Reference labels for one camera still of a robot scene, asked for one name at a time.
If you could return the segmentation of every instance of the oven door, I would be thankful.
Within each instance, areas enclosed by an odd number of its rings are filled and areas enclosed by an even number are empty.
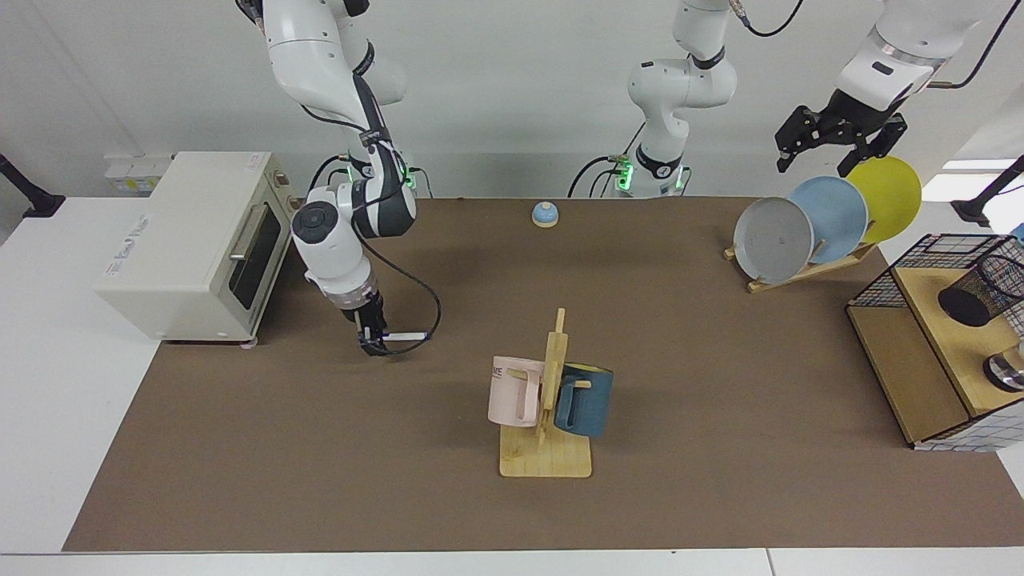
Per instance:
[[[230,250],[231,261],[224,296],[233,299],[240,322],[255,336],[270,290],[291,240],[288,216],[264,182],[253,199],[242,233]]]

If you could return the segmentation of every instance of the white wall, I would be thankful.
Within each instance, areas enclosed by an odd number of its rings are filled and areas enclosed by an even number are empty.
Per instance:
[[[378,49],[409,71],[409,97],[385,113],[439,195],[560,196],[583,161],[621,151],[639,125],[627,78],[639,61],[680,55],[675,5],[376,0],[362,20]],[[45,22],[26,22],[33,6]],[[792,6],[765,0],[752,4],[751,17],[769,28]],[[782,195],[831,172],[844,150],[808,153],[779,176],[773,134],[798,104],[827,100],[881,9],[874,0],[808,2],[791,29],[767,40],[731,23],[739,90],[728,107],[687,115],[691,191]],[[337,130],[306,118],[276,87],[261,37],[230,0],[4,0],[0,150],[51,192],[111,194],[102,156],[126,146],[69,79],[40,34],[47,23],[147,153],[272,150],[305,180],[319,158],[342,148]],[[995,24],[972,34],[943,78],[970,70]],[[1019,77],[1008,83],[1006,71],[1019,70],[1021,26],[1011,25],[969,88],[930,90],[905,107],[910,131],[895,154],[923,179],[1016,86]]]
[[[1021,84],[998,112],[968,140],[956,154],[956,158],[987,160],[1018,158],[1022,154],[1024,154],[1024,84]]]
[[[0,178],[0,244],[14,232],[14,227],[22,221],[22,213],[29,207],[29,202],[18,194],[10,182]]]

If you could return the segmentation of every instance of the mug handle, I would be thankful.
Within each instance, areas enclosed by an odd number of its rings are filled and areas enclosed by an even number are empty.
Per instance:
[[[526,390],[541,384],[540,372],[536,370],[522,370],[522,372],[526,373],[526,385],[519,386],[519,399],[516,401],[518,409],[516,416],[520,422],[526,419],[526,403],[529,401],[529,398],[526,397]]]
[[[594,384],[591,383],[590,380],[584,380],[578,378],[575,380],[572,380],[572,385],[566,386],[563,384],[562,387],[566,389],[562,390],[562,394],[559,397],[559,401],[561,399],[565,399],[565,404],[567,405],[565,407],[565,430],[568,431],[575,427],[572,422],[572,400],[575,398],[575,389],[577,388],[590,389],[594,387]]]

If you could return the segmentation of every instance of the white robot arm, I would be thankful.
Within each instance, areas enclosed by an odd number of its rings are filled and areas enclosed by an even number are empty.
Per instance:
[[[375,176],[311,191],[295,214],[292,236],[306,278],[355,322],[368,354],[385,356],[384,299],[355,231],[364,238],[401,236],[416,219],[416,203],[404,184],[408,168],[365,77],[380,63],[373,59],[372,44],[352,37],[352,17],[369,1],[237,2],[263,30],[274,77],[288,95],[310,116],[355,130],[366,149]],[[389,97],[400,99],[404,81],[394,70],[385,67],[376,78]]]
[[[968,32],[998,5],[992,0],[884,1],[885,12],[843,69],[828,106],[820,113],[798,107],[775,134],[779,172],[797,155],[825,143],[854,146],[839,165],[843,176],[872,156],[888,155],[906,131],[896,110],[928,86],[964,46]],[[868,142],[872,134],[878,135]]]
[[[643,63],[630,78],[630,97],[647,123],[631,153],[634,197],[679,193],[679,172],[689,123],[685,109],[727,104],[736,91],[736,71],[725,58],[728,0],[680,0],[674,36],[685,59]]]

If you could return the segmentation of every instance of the oven window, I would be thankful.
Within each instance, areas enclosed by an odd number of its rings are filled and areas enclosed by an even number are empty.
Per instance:
[[[267,211],[263,221],[260,222],[253,250],[249,259],[234,264],[231,281],[228,284],[231,293],[246,310],[253,307],[256,292],[259,291],[259,285],[263,282],[263,274],[270,265],[270,256],[273,255],[273,248],[281,237],[281,222],[274,216],[270,205],[266,202],[263,204],[267,207]]]

